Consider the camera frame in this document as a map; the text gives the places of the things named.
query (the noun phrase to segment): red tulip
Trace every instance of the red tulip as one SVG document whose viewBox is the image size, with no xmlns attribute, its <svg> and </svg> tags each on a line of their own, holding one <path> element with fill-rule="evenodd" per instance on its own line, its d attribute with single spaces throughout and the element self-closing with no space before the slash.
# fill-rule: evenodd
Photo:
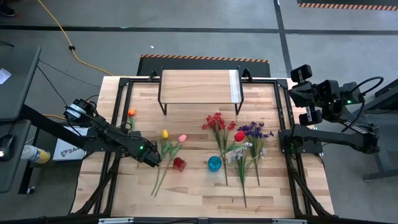
<svg viewBox="0 0 398 224">
<path fill-rule="evenodd" d="M 238 131 L 235 135 L 234 135 L 235 141 L 237 142 L 241 142 L 244 139 L 244 132 L 243 131 Z"/>
</svg>

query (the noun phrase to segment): blue cup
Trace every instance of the blue cup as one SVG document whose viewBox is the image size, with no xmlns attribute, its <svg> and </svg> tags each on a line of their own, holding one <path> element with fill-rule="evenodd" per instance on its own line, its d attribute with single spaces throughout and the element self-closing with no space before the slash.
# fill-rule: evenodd
<svg viewBox="0 0 398 224">
<path fill-rule="evenodd" d="M 222 161 L 218 156 L 210 157 L 208 161 L 208 169 L 212 172 L 217 172 L 221 167 Z"/>
</svg>

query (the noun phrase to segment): hazard tape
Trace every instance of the hazard tape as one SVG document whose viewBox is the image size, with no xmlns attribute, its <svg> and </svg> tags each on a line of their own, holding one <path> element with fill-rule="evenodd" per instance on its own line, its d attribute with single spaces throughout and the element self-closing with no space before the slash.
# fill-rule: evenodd
<svg viewBox="0 0 398 224">
<path fill-rule="evenodd" d="M 237 62 L 265 62 L 266 59 L 252 59 L 252 58 L 228 58 L 228 57 L 206 57 L 206 56 L 181 56 L 181 55 L 141 55 L 141 58 L 177 58 L 177 59 L 200 59 L 200 60 L 224 60 Z"/>
<path fill-rule="evenodd" d="M 398 11 L 398 6 L 373 6 L 355 4 L 325 4 L 325 3 L 300 3 L 300 7 L 314 7 L 322 9 L 362 9 L 362 10 L 386 10 Z"/>
</svg>

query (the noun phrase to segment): gray floor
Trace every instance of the gray floor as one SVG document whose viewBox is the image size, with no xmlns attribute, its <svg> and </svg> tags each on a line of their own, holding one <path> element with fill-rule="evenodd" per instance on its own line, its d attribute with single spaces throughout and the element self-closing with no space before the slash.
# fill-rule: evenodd
<svg viewBox="0 0 398 224">
<path fill-rule="evenodd" d="M 69 26 L 184 27 L 277 29 L 272 0 L 44 0 L 46 6 Z M 279 0 L 285 29 L 398 30 L 398 12 L 309 9 L 293 0 Z M 15 18 L 0 17 L 0 24 L 54 25 L 33 0 L 11 3 Z M 79 57 L 116 75 L 136 73 L 141 54 L 208 55 L 266 58 L 272 77 L 286 77 L 279 34 L 199 32 L 68 32 Z M 381 75 L 383 85 L 397 78 L 398 35 L 297 35 L 286 37 L 292 67 L 304 63 L 313 70 L 312 82 L 335 79 L 361 82 Z M 0 30 L 0 40 L 18 47 L 40 45 L 41 59 L 71 75 L 100 85 L 103 73 L 78 63 L 58 31 Z M 63 97 L 98 94 L 99 89 L 70 79 L 39 64 Z M 40 73 L 34 77 L 27 103 L 41 113 L 62 114 L 63 104 Z M 382 147 L 396 146 L 395 115 L 370 117 L 381 125 Z M 319 129 L 339 131 L 340 125 L 322 122 Z M 348 147 L 325 146 L 326 175 L 335 213 L 398 223 L 398 177 L 364 183 L 362 176 L 376 171 L 372 156 Z M 33 195 L 0 195 L 0 219 L 67 214 L 73 201 L 79 167 L 37 171 Z"/>
</svg>

